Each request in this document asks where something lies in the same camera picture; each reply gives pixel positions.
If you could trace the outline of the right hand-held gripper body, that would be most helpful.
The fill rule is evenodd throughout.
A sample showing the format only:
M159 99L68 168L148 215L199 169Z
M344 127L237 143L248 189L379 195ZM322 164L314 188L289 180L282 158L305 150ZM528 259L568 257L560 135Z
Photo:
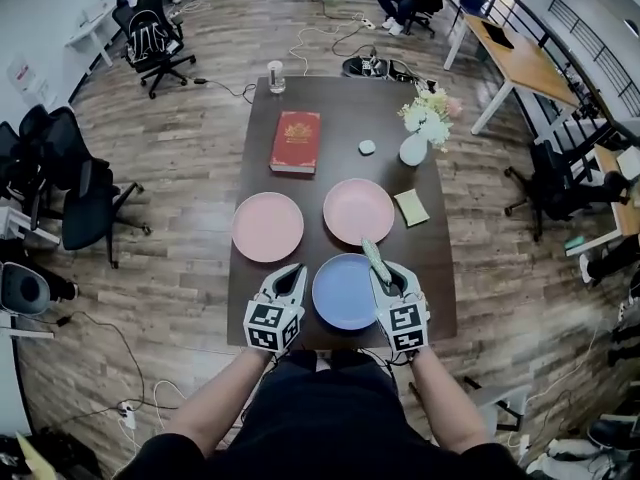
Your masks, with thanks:
M409 354L428 345L430 312L422 292L385 302L375 314L394 354Z

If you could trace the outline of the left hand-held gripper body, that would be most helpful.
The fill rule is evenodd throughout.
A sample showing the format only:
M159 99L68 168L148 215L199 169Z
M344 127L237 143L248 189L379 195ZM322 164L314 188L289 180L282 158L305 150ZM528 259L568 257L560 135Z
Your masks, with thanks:
M247 304L243 328L247 345L284 353L299 335L305 316L304 293L274 297L258 293Z

